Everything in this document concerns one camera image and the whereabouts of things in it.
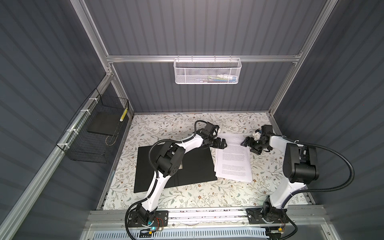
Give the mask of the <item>printed paper sheet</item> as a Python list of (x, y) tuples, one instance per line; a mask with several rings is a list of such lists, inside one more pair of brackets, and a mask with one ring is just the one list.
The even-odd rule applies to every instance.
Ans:
[(253, 177), (249, 148), (235, 142), (229, 142), (227, 145), (223, 150), (216, 149), (216, 177), (251, 183)]
[(250, 134), (219, 133), (218, 137), (225, 139), (228, 145), (240, 145)]

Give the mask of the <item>blue folder with black inside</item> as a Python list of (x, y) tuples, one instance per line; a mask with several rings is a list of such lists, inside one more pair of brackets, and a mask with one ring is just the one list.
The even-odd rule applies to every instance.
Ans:
[[(135, 174), (134, 193), (147, 192), (155, 175), (149, 163), (148, 153), (151, 146), (139, 147)], [(194, 149), (185, 154), (183, 167), (172, 176), (165, 188), (180, 187), (216, 181), (216, 172), (210, 149)]]

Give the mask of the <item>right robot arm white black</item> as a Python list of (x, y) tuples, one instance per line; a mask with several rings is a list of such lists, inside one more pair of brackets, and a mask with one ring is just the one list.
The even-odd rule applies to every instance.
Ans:
[(283, 136), (263, 134), (258, 140), (246, 137), (242, 147), (249, 147), (250, 152), (260, 155), (263, 150), (279, 150), (284, 153), (283, 174), (275, 192), (268, 196), (258, 215), (265, 223), (272, 224), (277, 220), (286, 222), (286, 204), (294, 192), (302, 190), (306, 185), (319, 178), (317, 171), (317, 153), (314, 147), (309, 147)]

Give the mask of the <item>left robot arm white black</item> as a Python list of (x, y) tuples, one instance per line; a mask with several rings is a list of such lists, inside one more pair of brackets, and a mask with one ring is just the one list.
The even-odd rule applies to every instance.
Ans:
[(218, 125), (197, 120), (189, 137), (179, 141), (162, 139), (154, 143), (148, 153), (149, 164), (154, 170), (153, 179), (144, 199), (133, 203), (127, 213), (135, 207), (140, 220), (145, 226), (150, 226), (154, 222), (161, 193), (168, 180), (179, 170), (185, 154), (201, 147), (225, 149), (228, 146), (225, 139), (218, 137), (219, 129)]

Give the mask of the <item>pens in white basket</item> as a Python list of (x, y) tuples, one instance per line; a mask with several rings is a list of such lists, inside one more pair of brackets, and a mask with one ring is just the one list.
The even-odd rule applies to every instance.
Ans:
[(236, 84), (238, 82), (238, 76), (235, 75), (216, 75), (205, 76), (200, 79), (203, 83), (229, 83)]

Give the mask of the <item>yellow marker in basket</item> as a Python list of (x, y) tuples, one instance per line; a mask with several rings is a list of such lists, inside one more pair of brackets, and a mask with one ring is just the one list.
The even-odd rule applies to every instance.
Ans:
[(123, 113), (122, 113), (122, 115), (121, 115), (121, 117), (120, 117), (120, 122), (123, 122), (123, 121), (124, 121), (124, 119), (125, 119), (127, 113), (128, 113), (128, 108), (125, 108), (124, 111), (123, 111)]

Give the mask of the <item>black pad in basket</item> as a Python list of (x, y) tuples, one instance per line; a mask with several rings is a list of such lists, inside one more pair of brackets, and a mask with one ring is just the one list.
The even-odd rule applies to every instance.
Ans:
[(118, 133), (121, 125), (120, 115), (99, 112), (87, 128), (88, 133), (113, 136)]

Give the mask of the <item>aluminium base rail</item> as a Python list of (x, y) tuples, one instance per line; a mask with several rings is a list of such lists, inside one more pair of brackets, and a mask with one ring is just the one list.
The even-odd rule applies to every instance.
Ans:
[(269, 207), (155, 210), (153, 213), (133, 209), (127, 212), (125, 221), (129, 228), (167, 227), (174, 223), (194, 225), (237, 221), (251, 225), (285, 225), (289, 222), (286, 212)]

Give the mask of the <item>aluminium frame of enclosure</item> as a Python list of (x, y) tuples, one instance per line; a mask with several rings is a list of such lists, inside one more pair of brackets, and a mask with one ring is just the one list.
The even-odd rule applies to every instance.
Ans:
[(247, 56), (249, 66), (302, 62), (329, 1), (1, 1), (1, 239), (74, 240), (112, 163), (57, 147), (96, 92), (133, 113), (267, 111), (271, 89), (178, 85), (162, 56)]

